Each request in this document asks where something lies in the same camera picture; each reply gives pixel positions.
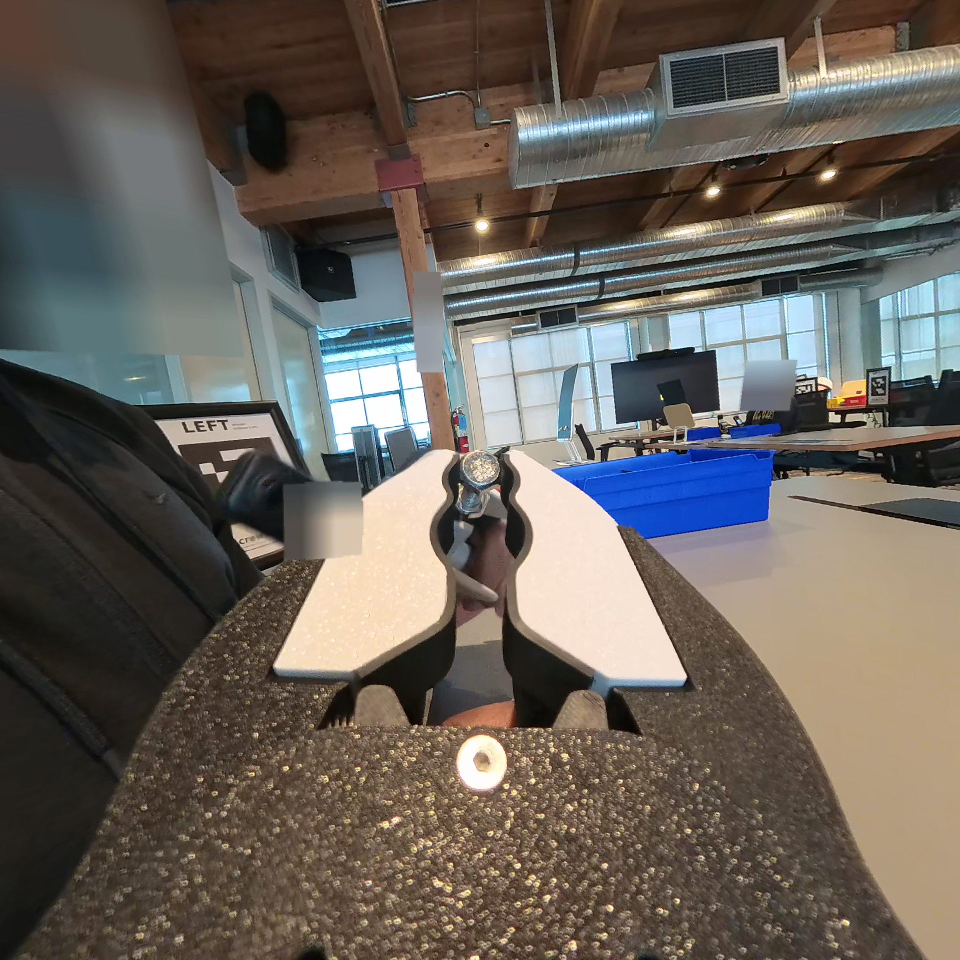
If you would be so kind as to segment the framed black white poster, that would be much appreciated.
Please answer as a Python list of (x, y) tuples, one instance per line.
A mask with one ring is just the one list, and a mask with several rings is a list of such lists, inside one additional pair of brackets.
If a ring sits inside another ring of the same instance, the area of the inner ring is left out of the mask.
[(247, 450), (307, 471), (299, 442), (275, 400), (152, 404), (142, 410), (213, 493)]

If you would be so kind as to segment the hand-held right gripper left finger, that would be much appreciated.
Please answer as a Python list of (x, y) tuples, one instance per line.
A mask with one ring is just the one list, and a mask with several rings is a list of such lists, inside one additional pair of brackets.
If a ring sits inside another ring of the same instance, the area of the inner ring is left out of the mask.
[(453, 624), (456, 587), (438, 526), (458, 461), (430, 451), (363, 498), (362, 551), (322, 563), (276, 675), (358, 683)]

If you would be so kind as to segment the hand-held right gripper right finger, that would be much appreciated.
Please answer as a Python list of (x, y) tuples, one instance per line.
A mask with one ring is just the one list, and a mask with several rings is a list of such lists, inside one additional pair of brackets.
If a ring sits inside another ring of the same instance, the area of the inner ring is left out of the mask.
[(617, 522), (558, 472), (503, 458), (508, 536), (503, 657), (531, 694), (678, 689), (688, 674)]

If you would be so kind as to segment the silver spiral air duct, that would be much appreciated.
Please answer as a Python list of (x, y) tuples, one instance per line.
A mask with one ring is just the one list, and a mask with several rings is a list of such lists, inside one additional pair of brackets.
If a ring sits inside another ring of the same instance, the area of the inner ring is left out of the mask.
[(959, 121), (956, 44), (792, 70), (770, 38), (663, 54), (640, 90), (513, 111), (510, 184), (721, 162)]

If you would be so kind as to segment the long wooden desk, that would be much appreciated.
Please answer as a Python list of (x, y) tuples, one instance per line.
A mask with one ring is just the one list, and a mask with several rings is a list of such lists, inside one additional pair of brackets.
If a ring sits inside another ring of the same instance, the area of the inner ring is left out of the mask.
[(872, 455), (872, 465), (890, 483), (915, 487), (949, 487), (959, 484), (959, 426), (848, 426), (817, 431), (750, 437), (684, 438), (671, 435), (620, 438), (597, 447), (599, 460), (609, 459), (615, 448), (635, 453), (735, 450), (774, 452), (774, 473), (791, 470), (866, 468), (860, 454)]

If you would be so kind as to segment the person's black jacket torso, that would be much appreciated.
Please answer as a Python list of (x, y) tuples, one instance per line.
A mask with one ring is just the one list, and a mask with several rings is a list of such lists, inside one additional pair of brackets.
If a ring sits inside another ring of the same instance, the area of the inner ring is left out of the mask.
[(1, 363), (1, 955), (83, 858), (182, 665), (261, 579), (143, 409)]

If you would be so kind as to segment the black round wall speaker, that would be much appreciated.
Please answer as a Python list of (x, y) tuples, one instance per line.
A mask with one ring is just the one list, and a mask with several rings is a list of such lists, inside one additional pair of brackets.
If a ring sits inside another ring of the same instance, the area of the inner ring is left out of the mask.
[(265, 90), (254, 90), (244, 99), (246, 148), (251, 159), (270, 172), (288, 163), (286, 116), (277, 99)]

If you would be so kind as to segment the wooden support post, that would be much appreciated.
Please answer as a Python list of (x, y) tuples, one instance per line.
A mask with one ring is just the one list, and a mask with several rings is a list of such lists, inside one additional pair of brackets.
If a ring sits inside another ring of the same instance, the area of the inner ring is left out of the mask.
[(447, 322), (442, 279), (430, 268), (418, 191), (422, 163), (407, 148), (390, 148), (374, 162), (377, 186), (390, 195), (414, 330), (415, 365), (424, 390), (431, 445), (456, 450), (445, 374)]

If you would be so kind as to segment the metal bolt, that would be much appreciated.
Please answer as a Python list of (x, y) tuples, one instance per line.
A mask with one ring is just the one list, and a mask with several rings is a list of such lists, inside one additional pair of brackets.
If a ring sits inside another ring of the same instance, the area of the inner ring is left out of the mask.
[(459, 463), (459, 484), (455, 506), (468, 521), (507, 520), (507, 509), (498, 491), (501, 463), (495, 453), (477, 450), (466, 453)]

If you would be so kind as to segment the long silver ceiling duct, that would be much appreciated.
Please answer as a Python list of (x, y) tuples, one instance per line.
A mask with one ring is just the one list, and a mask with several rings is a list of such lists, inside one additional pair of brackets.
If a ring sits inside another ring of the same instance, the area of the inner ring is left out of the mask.
[(450, 320), (822, 266), (958, 238), (958, 190), (814, 203), (439, 263)]

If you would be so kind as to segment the black desk inset panel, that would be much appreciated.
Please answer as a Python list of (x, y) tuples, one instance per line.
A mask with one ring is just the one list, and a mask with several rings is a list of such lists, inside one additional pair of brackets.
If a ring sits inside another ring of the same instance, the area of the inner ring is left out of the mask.
[(887, 502), (853, 505), (818, 497), (791, 494), (790, 499), (865, 514), (917, 522), (959, 530), (959, 502), (955, 500), (917, 497)]

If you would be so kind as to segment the person's left hand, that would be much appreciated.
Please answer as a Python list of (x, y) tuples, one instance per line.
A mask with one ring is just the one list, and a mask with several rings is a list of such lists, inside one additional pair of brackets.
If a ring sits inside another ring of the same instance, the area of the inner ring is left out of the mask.
[(463, 594), (458, 587), (457, 624), (460, 626), (492, 608), (499, 618), (503, 617), (506, 597), (506, 579), (514, 557), (506, 544), (507, 523), (505, 520), (485, 518), (472, 527), (466, 541), (469, 556), (462, 570), (465, 576), (497, 595), (493, 606)]

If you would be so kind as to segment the large black monitor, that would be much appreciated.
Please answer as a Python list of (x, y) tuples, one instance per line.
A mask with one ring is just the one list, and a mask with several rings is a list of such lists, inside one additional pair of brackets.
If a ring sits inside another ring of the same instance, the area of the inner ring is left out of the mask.
[(610, 366), (618, 425), (656, 422), (666, 406), (685, 403), (693, 414), (721, 410), (715, 350), (692, 347), (637, 355)]

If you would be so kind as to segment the large blue plastic bin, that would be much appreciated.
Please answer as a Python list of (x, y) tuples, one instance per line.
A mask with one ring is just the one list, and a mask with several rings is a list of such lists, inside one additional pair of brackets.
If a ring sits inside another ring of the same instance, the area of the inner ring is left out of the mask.
[(619, 525), (646, 539), (769, 516), (772, 450), (692, 449), (555, 469)]

